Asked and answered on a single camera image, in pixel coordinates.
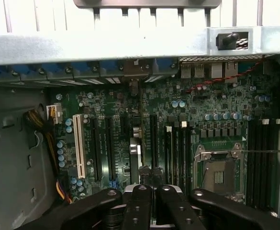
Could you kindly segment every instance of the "red wire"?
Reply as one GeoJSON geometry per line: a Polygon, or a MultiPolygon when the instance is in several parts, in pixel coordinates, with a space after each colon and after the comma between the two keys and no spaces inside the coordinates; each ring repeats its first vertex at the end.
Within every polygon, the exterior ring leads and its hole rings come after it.
{"type": "Polygon", "coordinates": [[[198,85],[195,85],[194,87],[186,90],[186,93],[191,93],[193,90],[195,90],[198,86],[203,86],[203,85],[210,85],[210,84],[213,84],[213,83],[216,83],[216,82],[221,82],[221,81],[225,81],[225,80],[228,80],[228,79],[232,79],[232,78],[238,78],[238,77],[241,77],[243,75],[246,75],[246,74],[249,74],[251,71],[253,71],[259,64],[261,64],[263,62],[263,60],[260,60],[258,61],[256,64],[254,64],[253,67],[249,68],[248,70],[246,70],[245,72],[242,72],[242,73],[239,73],[237,75],[234,75],[234,76],[230,76],[230,77],[225,77],[225,78],[216,78],[216,79],[213,79],[213,80],[206,80],[204,81],[202,84],[198,84],[198,85]]]}

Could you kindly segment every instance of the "white pci slot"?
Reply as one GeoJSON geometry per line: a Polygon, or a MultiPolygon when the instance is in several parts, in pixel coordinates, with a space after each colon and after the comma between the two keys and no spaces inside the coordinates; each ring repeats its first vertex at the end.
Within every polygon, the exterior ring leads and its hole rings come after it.
{"type": "Polygon", "coordinates": [[[84,131],[83,131],[83,116],[81,114],[73,115],[74,136],[76,147],[76,160],[78,178],[86,178],[86,156],[84,144],[84,131]]]}

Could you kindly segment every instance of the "black screw hole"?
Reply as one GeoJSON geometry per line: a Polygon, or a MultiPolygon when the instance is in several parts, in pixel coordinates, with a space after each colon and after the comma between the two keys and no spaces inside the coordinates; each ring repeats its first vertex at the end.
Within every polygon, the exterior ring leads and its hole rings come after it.
{"type": "Polygon", "coordinates": [[[192,221],[190,218],[187,218],[187,219],[186,219],[186,223],[187,223],[187,224],[191,224],[191,223],[193,223],[193,221],[192,221]]]}

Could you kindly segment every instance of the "capacitor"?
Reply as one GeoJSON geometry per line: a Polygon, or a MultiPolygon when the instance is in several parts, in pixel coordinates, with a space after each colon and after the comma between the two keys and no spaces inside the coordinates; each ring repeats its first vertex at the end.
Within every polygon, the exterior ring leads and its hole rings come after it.
{"type": "Polygon", "coordinates": [[[65,148],[61,148],[57,150],[57,154],[58,155],[62,155],[63,153],[65,153],[66,149],[65,148]]]}
{"type": "Polygon", "coordinates": [[[222,119],[227,120],[229,118],[229,115],[227,113],[222,113],[222,119]]]}
{"type": "Polygon", "coordinates": [[[254,91],[256,91],[256,86],[254,86],[254,85],[252,85],[252,86],[250,86],[249,87],[249,90],[251,91],[251,92],[254,92],[254,91]]]}
{"type": "Polygon", "coordinates": [[[231,113],[231,119],[234,119],[234,120],[237,120],[239,118],[238,114],[237,113],[231,113]]]}
{"type": "Polygon", "coordinates": [[[213,120],[218,121],[218,119],[219,119],[219,115],[218,114],[213,114],[213,120]]]}
{"type": "Polygon", "coordinates": [[[60,162],[59,162],[59,167],[60,167],[60,168],[63,168],[64,166],[65,166],[64,161],[60,161],[60,162]]]}
{"type": "Polygon", "coordinates": [[[265,96],[264,95],[261,95],[261,96],[257,95],[257,96],[255,96],[255,100],[257,102],[264,102],[265,96]]]}
{"type": "Polygon", "coordinates": [[[62,94],[60,94],[60,93],[57,94],[57,95],[56,95],[56,99],[57,99],[58,101],[61,101],[61,100],[62,100],[62,94]]]}
{"type": "Polygon", "coordinates": [[[77,179],[75,177],[72,177],[71,184],[76,184],[76,183],[77,183],[77,179]]]}
{"type": "Polygon", "coordinates": [[[173,107],[173,108],[177,108],[177,107],[178,107],[178,102],[172,101],[172,107],[173,107]]]}
{"type": "Polygon", "coordinates": [[[92,98],[94,97],[94,94],[93,94],[92,92],[89,92],[89,93],[87,94],[87,97],[88,97],[89,99],[92,99],[92,98]]]}
{"type": "Polygon", "coordinates": [[[78,192],[82,192],[84,190],[84,187],[83,186],[80,186],[79,188],[78,188],[78,192]]]}
{"type": "Polygon", "coordinates": [[[265,97],[264,97],[264,100],[265,100],[266,102],[270,102],[271,97],[270,97],[270,96],[265,96],[265,97]]]}
{"type": "Polygon", "coordinates": [[[210,114],[205,114],[205,115],[203,116],[203,119],[204,119],[205,121],[210,121],[210,114]]]}
{"type": "Polygon", "coordinates": [[[243,119],[246,121],[251,121],[252,117],[251,117],[251,115],[244,115],[243,119]]]}
{"type": "Polygon", "coordinates": [[[73,132],[73,128],[72,128],[71,126],[67,126],[66,129],[65,129],[65,131],[66,131],[67,133],[71,133],[71,132],[73,132]]]}
{"type": "Polygon", "coordinates": [[[71,118],[65,121],[66,126],[71,126],[72,124],[73,124],[73,120],[71,118]]]}
{"type": "Polygon", "coordinates": [[[64,161],[64,156],[63,156],[63,155],[59,155],[59,156],[58,156],[58,160],[59,160],[59,161],[64,161]]]}
{"type": "Polygon", "coordinates": [[[186,106],[185,102],[181,101],[179,102],[179,107],[180,108],[184,108],[186,106]]]}
{"type": "Polygon", "coordinates": [[[57,142],[57,147],[60,149],[65,145],[64,141],[60,140],[57,142]]]}
{"type": "Polygon", "coordinates": [[[83,185],[83,183],[82,183],[82,181],[81,180],[77,180],[77,186],[82,186],[83,185]]]}
{"type": "Polygon", "coordinates": [[[84,101],[79,102],[79,107],[83,107],[84,106],[84,101]]]}

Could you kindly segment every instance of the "white connector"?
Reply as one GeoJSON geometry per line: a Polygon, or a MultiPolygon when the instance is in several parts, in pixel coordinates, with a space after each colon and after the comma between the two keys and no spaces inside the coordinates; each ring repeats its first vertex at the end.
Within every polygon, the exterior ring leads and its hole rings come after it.
{"type": "Polygon", "coordinates": [[[78,178],[86,178],[87,170],[84,144],[83,116],[81,114],[73,115],[73,124],[78,178]]]}
{"type": "Polygon", "coordinates": [[[46,106],[47,119],[52,117],[54,124],[61,124],[63,121],[63,112],[60,104],[52,104],[46,106]]]}

